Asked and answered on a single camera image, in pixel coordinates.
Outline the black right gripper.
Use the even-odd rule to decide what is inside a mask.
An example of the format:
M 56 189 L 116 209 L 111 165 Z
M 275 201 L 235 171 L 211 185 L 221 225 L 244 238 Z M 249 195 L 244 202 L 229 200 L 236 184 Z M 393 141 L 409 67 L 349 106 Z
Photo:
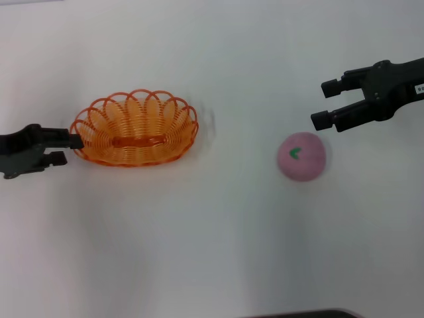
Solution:
M 372 67 L 349 70 L 340 80 L 322 83 L 321 89 L 325 97 L 361 89 L 364 101 L 331 112 L 312 114 L 316 131 L 335 126 L 337 132 L 341 133 L 372 121 L 386 121 L 399 108 L 423 100 L 423 59 L 401 64 L 384 60 Z

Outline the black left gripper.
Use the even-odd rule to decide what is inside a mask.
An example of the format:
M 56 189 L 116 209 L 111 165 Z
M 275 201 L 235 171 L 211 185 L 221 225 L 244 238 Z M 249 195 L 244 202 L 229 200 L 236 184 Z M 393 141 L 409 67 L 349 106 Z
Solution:
M 84 148 L 79 134 L 68 129 L 42 128 L 39 124 L 27 125 L 18 132 L 1 135 L 1 173 L 13 179 L 32 172 L 42 159 L 42 169 L 65 166 L 68 161 L 63 151 L 44 154 L 46 148 Z

